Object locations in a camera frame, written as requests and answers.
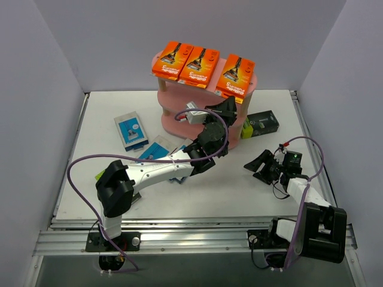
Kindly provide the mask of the small orange razor box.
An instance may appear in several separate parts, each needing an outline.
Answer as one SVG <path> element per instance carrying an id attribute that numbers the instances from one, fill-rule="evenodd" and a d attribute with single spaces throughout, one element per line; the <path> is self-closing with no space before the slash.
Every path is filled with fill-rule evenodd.
<path id="1" fill-rule="evenodd" d="M 256 63 L 235 54 L 229 54 L 220 73 L 215 94 L 224 98 L 235 97 L 235 102 L 243 104 L 248 94 Z"/>

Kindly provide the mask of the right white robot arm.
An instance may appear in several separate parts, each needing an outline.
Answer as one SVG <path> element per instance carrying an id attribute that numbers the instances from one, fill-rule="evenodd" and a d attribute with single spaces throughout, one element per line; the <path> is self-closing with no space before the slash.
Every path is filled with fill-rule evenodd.
<path id="1" fill-rule="evenodd" d="M 299 205 L 296 219 L 275 218 L 266 231 L 267 242 L 274 247 L 288 242 L 284 268 L 307 257 L 339 264 L 345 256 L 347 214 L 334 207 L 311 186 L 302 173 L 302 154 L 264 150 L 244 168 L 267 185 L 279 183 L 285 194 Z"/>

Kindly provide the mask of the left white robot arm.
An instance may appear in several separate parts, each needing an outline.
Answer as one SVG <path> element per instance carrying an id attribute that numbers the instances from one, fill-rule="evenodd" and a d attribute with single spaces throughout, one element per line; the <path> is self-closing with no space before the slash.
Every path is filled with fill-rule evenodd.
<path id="1" fill-rule="evenodd" d="M 235 97 L 206 106 L 203 111 L 191 102 L 186 107 L 187 112 L 179 119 L 203 124 L 203 130 L 189 145 L 155 162 L 145 160 L 124 165 L 120 160 L 113 161 L 98 179 L 96 189 L 102 206 L 99 244 L 106 250 L 113 251 L 120 246 L 122 216 L 141 190 L 170 179 L 206 172 L 215 165 L 214 157 L 227 155 L 228 128 L 237 118 Z"/>

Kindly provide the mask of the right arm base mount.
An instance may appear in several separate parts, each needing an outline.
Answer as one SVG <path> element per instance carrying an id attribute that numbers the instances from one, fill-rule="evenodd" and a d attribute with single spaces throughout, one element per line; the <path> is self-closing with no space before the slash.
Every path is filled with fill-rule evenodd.
<path id="1" fill-rule="evenodd" d="M 284 270 L 287 251 L 290 242 L 286 239 L 274 237 L 266 229 L 247 231 L 248 248 L 250 249 L 251 262 L 258 270 Z M 258 264 L 255 251 L 262 251 L 263 264 Z"/>

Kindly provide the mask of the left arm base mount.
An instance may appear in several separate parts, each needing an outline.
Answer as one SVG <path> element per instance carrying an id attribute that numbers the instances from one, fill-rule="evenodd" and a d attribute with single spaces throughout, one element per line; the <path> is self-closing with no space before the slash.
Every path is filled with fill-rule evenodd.
<path id="1" fill-rule="evenodd" d="M 141 233 L 139 232 L 122 232 L 120 236 L 112 239 L 124 252 L 137 252 L 140 250 Z M 90 232 L 87 235 L 85 251 L 90 253 L 106 253 L 117 252 L 117 249 L 103 237 L 100 231 Z M 118 255 L 99 255 L 98 264 L 103 271 L 122 271 L 122 267 L 126 262 L 120 252 Z"/>

